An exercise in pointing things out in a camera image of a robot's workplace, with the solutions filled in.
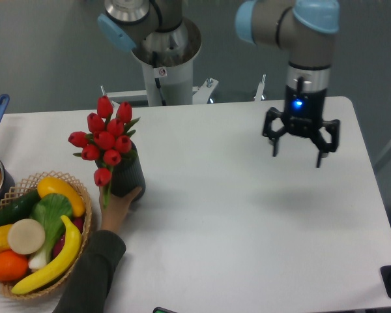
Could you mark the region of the dark green sleeved forearm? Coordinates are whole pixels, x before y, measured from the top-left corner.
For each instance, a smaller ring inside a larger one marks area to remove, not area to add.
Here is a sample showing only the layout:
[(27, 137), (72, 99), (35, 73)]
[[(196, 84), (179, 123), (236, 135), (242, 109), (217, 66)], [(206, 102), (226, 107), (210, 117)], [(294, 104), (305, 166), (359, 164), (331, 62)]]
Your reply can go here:
[(115, 270), (126, 252), (114, 232), (98, 230), (76, 262), (54, 312), (103, 312)]

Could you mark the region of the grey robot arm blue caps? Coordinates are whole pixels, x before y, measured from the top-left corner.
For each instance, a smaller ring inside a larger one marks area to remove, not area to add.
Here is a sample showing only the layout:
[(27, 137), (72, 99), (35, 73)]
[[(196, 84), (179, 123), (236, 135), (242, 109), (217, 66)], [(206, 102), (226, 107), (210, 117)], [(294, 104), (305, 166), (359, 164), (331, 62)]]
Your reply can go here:
[[(149, 105), (194, 104), (193, 62), (201, 33), (183, 16), (182, 2), (106, 1), (104, 8), (98, 26), (118, 50), (141, 63)], [(338, 148), (340, 122), (324, 120), (323, 108), (339, 14), (337, 1), (246, 1), (237, 10), (241, 40), (289, 52), (284, 109), (269, 109), (263, 125), (273, 147), (291, 134), (311, 140), (319, 158)]]

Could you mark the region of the person's hand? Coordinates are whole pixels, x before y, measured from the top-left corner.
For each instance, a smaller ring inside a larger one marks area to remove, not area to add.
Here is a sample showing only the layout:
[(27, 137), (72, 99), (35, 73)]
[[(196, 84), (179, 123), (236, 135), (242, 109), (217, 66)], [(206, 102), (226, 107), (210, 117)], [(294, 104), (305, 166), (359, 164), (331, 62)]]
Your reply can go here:
[(101, 223), (100, 229), (111, 231), (118, 234), (119, 230), (128, 214), (129, 208), (133, 200), (141, 192), (140, 186), (134, 188), (127, 195), (120, 198), (114, 195), (110, 195), (108, 205), (104, 208), (103, 199), (104, 192), (103, 188), (99, 188), (99, 202), (101, 211)]

